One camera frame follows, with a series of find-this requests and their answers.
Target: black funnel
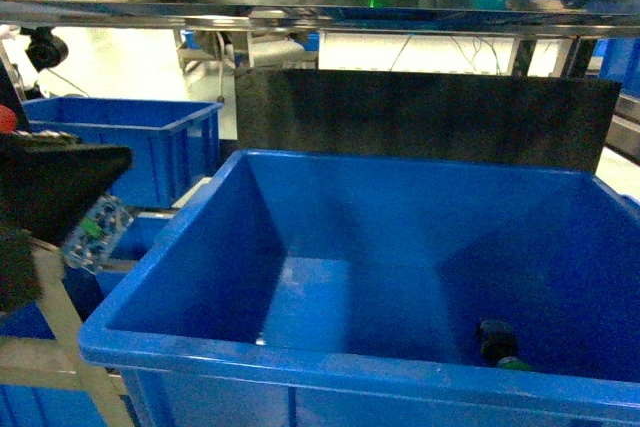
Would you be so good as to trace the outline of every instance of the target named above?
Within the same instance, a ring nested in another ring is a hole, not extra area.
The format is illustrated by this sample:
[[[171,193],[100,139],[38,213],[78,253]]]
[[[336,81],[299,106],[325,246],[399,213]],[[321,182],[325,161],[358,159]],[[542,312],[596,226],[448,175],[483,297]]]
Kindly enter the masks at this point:
[[[131,162],[127,147],[21,148],[0,136],[0,213],[8,224],[59,246]]]

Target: blue storage crate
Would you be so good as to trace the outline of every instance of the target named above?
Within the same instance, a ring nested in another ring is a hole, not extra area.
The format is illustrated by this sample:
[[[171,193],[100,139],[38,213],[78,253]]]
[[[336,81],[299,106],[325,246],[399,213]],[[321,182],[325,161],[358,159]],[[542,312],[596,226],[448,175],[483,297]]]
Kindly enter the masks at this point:
[[[59,97],[24,108],[36,132],[130,147],[134,166],[112,189],[130,205],[171,207],[218,165],[221,104]]]
[[[622,92],[640,97],[640,39],[609,39],[600,78],[622,83]]]
[[[0,385],[2,427],[106,427],[85,392]]]
[[[640,209],[590,174],[234,154],[80,332],[148,426],[640,422]],[[481,318],[537,371],[486,367]]]

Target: black panel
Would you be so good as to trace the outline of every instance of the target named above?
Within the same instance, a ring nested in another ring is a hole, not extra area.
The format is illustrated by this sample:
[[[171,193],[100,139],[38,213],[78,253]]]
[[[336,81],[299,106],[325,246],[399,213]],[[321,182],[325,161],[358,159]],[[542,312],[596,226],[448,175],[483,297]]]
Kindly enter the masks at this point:
[[[601,80],[238,71],[238,142],[595,172],[619,91]]]

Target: cable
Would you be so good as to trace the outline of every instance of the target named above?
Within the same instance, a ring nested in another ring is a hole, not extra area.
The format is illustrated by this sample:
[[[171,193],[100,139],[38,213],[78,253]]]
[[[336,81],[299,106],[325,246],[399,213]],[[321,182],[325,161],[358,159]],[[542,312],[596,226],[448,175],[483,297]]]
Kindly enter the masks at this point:
[[[413,34],[409,34],[409,37],[407,37],[407,40],[404,41],[404,45],[400,49],[400,52],[398,52],[398,55],[396,56],[396,60],[394,60],[393,64],[391,64],[391,68],[389,69],[389,72],[393,72],[393,68],[396,66],[396,63],[398,62],[398,59],[402,55],[402,52],[404,52],[404,49],[406,49],[407,45],[409,45],[409,42],[411,42],[411,39],[413,39]]]
[[[87,92],[85,92],[84,90],[82,90],[80,87],[78,87],[76,84],[74,84],[73,82],[71,82],[69,79],[67,79],[66,77],[61,76],[59,73],[54,72],[51,69],[46,69],[47,72],[55,75],[56,77],[58,77],[60,80],[62,80],[63,82],[66,82],[67,84],[69,84],[71,87],[73,87],[74,89],[76,89],[78,92],[80,92],[81,94],[83,94],[85,97],[91,97],[89,94],[87,94]]]
[[[496,73],[498,75],[502,75],[502,71],[500,70],[500,61],[498,60],[498,53],[496,52],[496,48],[493,46],[493,43],[489,43],[487,40],[483,39],[482,37],[478,37],[478,38],[482,42],[487,44],[489,46],[489,48],[491,49],[491,52],[493,52],[493,57],[496,59]]]
[[[476,69],[476,67],[475,67],[475,65],[473,64],[473,62],[471,62],[471,61],[469,60],[469,57],[467,57],[467,54],[465,54],[465,53],[464,53],[464,50],[462,50],[462,46],[458,43],[458,41],[457,41],[453,36],[450,36],[450,37],[451,37],[451,40],[453,40],[453,42],[458,46],[458,50],[460,51],[460,53],[461,53],[461,54],[462,54],[462,56],[464,57],[464,60],[466,60],[466,61],[469,63],[469,65],[471,66],[471,68],[473,69],[473,71],[474,71],[474,72],[477,72],[477,71],[478,71],[478,69]]]

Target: bin rim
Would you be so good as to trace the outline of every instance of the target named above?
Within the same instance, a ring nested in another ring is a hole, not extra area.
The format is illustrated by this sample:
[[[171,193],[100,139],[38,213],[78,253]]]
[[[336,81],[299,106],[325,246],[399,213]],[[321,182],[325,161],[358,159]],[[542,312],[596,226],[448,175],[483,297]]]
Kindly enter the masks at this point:
[[[83,101],[105,101],[105,102],[115,102],[115,103],[135,103],[135,104],[154,104],[154,105],[169,105],[169,104],[184,104],[184,105],[192,105],[194,107],[200,106],[201,108],[192,112],[189,115],[181,117],[180,119],[165,124],[161,127],[149,127],[149,126],[136,126],[136,125],[113,125],[113,124],[100,124],[100,123],[87,123],[87,122],[49,122],[46,120],[29,120],[32,125],[50,125],[60,130],[64,131],[65,126],[74,126],[78,128],[91,128],[96,131],[141,131],[145,132],[149,135],[164,135],[164,134],[173,134],[179,130],[182,130],[184,126],[188,123],[198,122],[200,120],[206,119],[208,117],[213,116],[215,113],[219,112],[224,104],[220,102],[203,102],[203,101],[189,101],[189,100],[138,100],[138,99],[118,99],[118,98],[102,98],[102,97],[54,97],[50,99],[35,99],[26,102],[26,104],[32,103],[75,103],[80,104]]]
[[[371,158],[394,162],[456,164],[479,168],[564,173],[593,181],[619,201],[619,208],[640,223],[640,213],[594,175],[559,168],[470,164],[457,161],[390,159],[360,155],[308,154],[243,150],[234,153],[212,180],[158,235],[154,247],[85,322],[79,334],[81,357],[92,364],[127,372],[153,371],[248,382],[379,395],[399,399],[522,409],[545,415],[598,421],[640,422],[638,383],[506,371],[489,367],[322,353],[169,334],[138,333],[110,328],[154,266],[198,216],[213,193],[241,162],[256,155],[305,158]]]

